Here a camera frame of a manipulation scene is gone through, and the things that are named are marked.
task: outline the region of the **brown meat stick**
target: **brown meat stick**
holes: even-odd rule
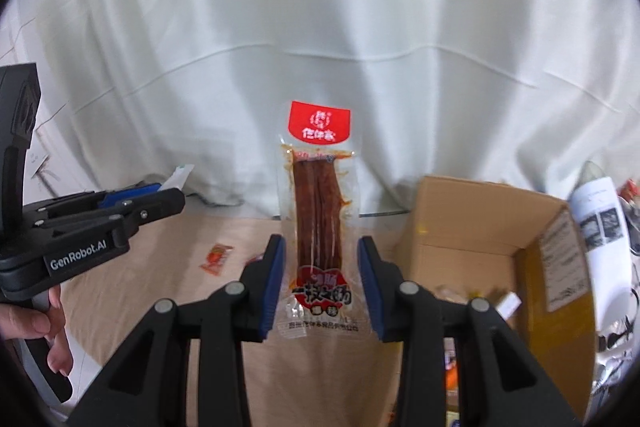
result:
[[[298,266],[340,268],[342,196],[333,160],[294,160]]]

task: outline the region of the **silver bolt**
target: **silver bolt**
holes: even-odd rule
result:
[[[399,289],[404,295],[415,295],[420,291],[420,286],[413,281],[404,281],[400,283]]]
[[[240,295],[244,291],[244,284],[240,281],[231,281],[225,286],[225,292],[228,295]]]
[[[477,312],[484,313],[489,311],[489,301],[487,299],[476,297],[471,301],[471,307]]]
[[[174,303],[169,299],[160,299],[156,304],[154,304],[154,309],[158,313],[166,313],[171,311],[171,308],[174,307]]]

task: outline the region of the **sausage package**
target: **sausage package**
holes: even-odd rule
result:
[[[287,256],[276,322],[284,337],[370,332],[356,257],[353,145],[350,110],[291,103],[278,168]]]

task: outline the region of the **red logo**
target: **red logo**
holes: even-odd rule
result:
[[[314,145],[344,142],[351,134],[351,111],[304,102],[291,102],[291,136]]]
[[[342,306],[351,304],[351,289],[337,268],[300,267],[292,293],[314,315],[335,317]]]

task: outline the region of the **open cardboard box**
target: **open cardboard box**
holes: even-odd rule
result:
[[[426,177],[396,251],[405,279],[435,291],[514,291],[518,333],[579,419],[596,351],[582,238],[568,205],[507,185]]]

